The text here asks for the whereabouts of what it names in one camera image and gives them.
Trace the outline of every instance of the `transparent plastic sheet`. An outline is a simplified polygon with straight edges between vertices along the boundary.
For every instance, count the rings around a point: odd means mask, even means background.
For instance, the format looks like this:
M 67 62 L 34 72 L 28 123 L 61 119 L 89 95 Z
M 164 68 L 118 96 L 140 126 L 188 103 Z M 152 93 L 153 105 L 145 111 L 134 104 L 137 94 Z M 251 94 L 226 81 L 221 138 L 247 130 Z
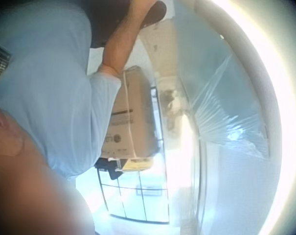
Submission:
M 177 0 L 175 13 L 179 77 L 200 139 L 268 158 L 260 104 L 240 62 L 223 37 Z

